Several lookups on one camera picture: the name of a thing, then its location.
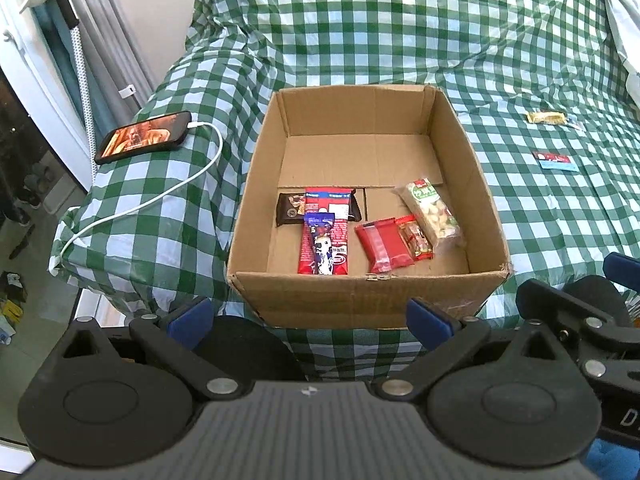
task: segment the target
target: white wall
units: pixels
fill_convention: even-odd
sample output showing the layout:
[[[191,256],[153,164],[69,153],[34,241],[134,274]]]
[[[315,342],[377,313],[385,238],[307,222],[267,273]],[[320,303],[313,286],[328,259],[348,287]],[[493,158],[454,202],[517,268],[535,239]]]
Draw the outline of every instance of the white wall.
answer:
[[[184,53],[193,0],[117,0],[157,86]]]

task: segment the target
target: cardboard box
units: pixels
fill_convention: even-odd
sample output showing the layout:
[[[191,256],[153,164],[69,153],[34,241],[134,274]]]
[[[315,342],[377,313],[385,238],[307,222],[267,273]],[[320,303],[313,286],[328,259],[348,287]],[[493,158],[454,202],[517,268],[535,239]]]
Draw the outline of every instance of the cardboard box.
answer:
[[[363,221],[409,214],[395,186],[427,177],[458,219],[465,248],[367,279],[350,223],[349,275],[297,274],[302,225],[275,226],[281,192],[361,188]],[[397,328],[420,296],[475,314],[510,274],[498,214],[446,96],[429,86],[325,86],[275,92],[249,170],[227,279],[270,325]]]

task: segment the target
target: red wrapper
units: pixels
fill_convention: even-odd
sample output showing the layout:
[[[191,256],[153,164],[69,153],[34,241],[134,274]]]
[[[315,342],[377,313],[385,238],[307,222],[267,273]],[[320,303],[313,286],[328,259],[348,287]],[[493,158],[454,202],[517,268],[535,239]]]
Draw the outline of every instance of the red wrapper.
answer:
[[[369,259],[369,272],[389,272],[414,264],[409,249],[402,241],[395,218],[361,224],[356,226],[355,231]]]
[[[333,213],[331,229],[334,274],[347,274],[347,232],[351,189],[343,187],[308,187],[305,190],[305,213]],[[314,274],[315,252],[308,229],[302,233],[299,274]]]

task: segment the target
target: green checkered tablecloth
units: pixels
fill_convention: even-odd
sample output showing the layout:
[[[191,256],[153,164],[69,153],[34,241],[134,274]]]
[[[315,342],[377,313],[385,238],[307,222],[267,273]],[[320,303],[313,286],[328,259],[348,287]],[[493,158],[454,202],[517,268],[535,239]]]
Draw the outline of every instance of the green checkered tablecloth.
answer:
[[[123,312],[167,310],[203,294],[250,315],[225,283],[234,218],[271,92],[285,86],[427,83],[443,89],[494,194],[516,276],[487,317],[514,314],[530,277],[561,285],[640,257],[640,124],[625,91],[603,0],[195,0],[187,52],[138,119],[188,110],[225,137],[206,178],[73,244],[60,274]],[[534,108],[575,114],[584,131],[528,124]],[[126,210],[201,169],[205,127],[176,152],[102,166],[52,253],[95,219]],[[543,171],[533,150],[571,155],[580,173]],[[276,330],[324,378],[388,373],[420,351],[405,331]]]

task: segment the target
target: charging cable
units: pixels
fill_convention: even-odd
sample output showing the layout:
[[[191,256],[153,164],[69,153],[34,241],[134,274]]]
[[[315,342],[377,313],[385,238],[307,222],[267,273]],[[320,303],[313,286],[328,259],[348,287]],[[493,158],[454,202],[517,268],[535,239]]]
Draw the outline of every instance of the charging cable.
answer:
[[[211,166],[213,166],[218,161],[218,159],[220,158],[220,155],[222,154],[222,142],[223,142],[222,141],[222,134],[220,133],[220,130],[214,124],[212,124],[212,123],[204,123],[204,122],[201,122],[201,121],[195,121],[195,122],[191,122],[191,123],[187,124],[187,129],[190,130],[192,128],[197,128],[198,126],[211,126],[213,128],[213,130],[218,134],[218,149],[216,150],[216,154],[213,156],[213,158],[209,161],[209,163],[204,168],[202,168],[197,173],[191,175],[186,180],[183,180],[179,184],[176,184],[175,186],[173,186],[173,187],[167,189],[166,191],[162,192],[158,196],[153,197],[151,200],[147,200],[145,203],[142,203],[140,205],[132,207],[131,209],[123,211],[122,213],[117,213],[115,215],[107,216],[107,218],[101,218],[100,220],[97,220],[97,221],[92,222],[91,224],[89,224],[87,227],[82,229],[78,234],[73,235],[69,239],[69,241],[62,247],[62,250],[60,251],[60,254],[58,256],[54,256],[50,260],[50,262],[49,262],[49,272],[53,272],[53,269],[60,263],[60,261],[62,260],[63,254],[65,254],[66,250],[70,247],[70,245],[73,242],[75,242],[76,240],[78,240],[78,238],[80,238],[82,235],[84,235],[90,229],[93,229],[94,227],[96,227],[96,226],[98,226],[100,224],[104,224],[105,222],[110,222],[111,220],[115,220],[115,219],[120,218],[122,216],[126,216],[126,215],[129,215],[129,214],[135,213],[136,211],[140,211],[143,207],[146,207],[148,205],[151,205],[151,204],[157,202],[158,200],[164,198],[168,194],[174,192],[176,189],[179,189],[182,186],[184,186],[185,184],[188,184],[188,183],[192,182],[193,180],[198,178],[201,174],[203,174],[205,171],[207,171]]]

